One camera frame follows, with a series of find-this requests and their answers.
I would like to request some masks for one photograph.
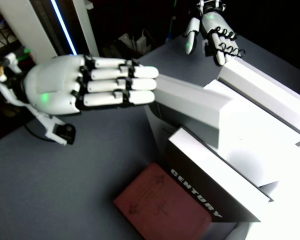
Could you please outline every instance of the blue light strip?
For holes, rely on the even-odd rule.
[[[64,20],[63,20],[61,14],[60,14],[58,5],[57,5],[57,3],[56,3],[55,0],[50,0],[50,1],[51,1],[51,3],[52,3],[53,8],[54,8],[55,14],[56,14],[56,16],[57,16],[58,19],[59,19],[59,22],[60,22],[60,24],[61,24],[62,30],[63,30],[63,32],[64,32],[64,35],[65,35],[65,37],[66,37],[66,39],[67,39],[67,41],[68,41],[68,43],[69,43],[69,45],[70,45],[70,48],[71,48],[71,50],[72,50],[72,53],[73,53],[73,55],[77,55],[75,46],[74,46],[74,44],[73,44],[72,41],[71,41],[70,35],[69,35],[68,30],[67,30],[66,25],[65,25],[65,22],[64,22]]]

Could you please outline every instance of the red book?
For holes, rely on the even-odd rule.
[[[114,204],[146,240],[197,240],[210,214],[157,164],[150,164]]]

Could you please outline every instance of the robotic arm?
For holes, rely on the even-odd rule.
[[[14,77],[7,77],[13,72]],[[74,142],[76,129],[53,115],[83,110],[130,107],[155,100],[159,72],[136,60],[65,55],[36,65],[24,76],[15,53],[0,65],[0,92],[15,106],[26,107],[59,144]]]
[[[196,45],[199,32],[207,40],[205,43],[206,56],[214,56],[218,65],[223,66],[233,57],[243,57],[245,51],[239,49],[236,43],[238,35],[230,28],[220,15],[226,9],[221,0],[200,0],[191,11],[192,18],[184,36],[186,54],[191,54]]]

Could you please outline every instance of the green light on robotic hand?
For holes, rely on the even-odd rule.
[[[49,101],[49,93],[43,93],[41,94],[41,102],[46,104]]]

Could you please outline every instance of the table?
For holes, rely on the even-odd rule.
[[[300,92],[299,70],[243,37],[238,44],[248,63]],[[140,61],[201,86],[216,78],[220,68],[201,45],[190,56],[184,45],[178,37]],[[0,140],[0,240],[140,239],[112,200],[159,159],[143,107],[62,119],[76,126],[72,146],[40,141],[22,127]],[[43,133],[36,120],[28,126]],[[202,239],[222,240],[233,228],[214,223]]]

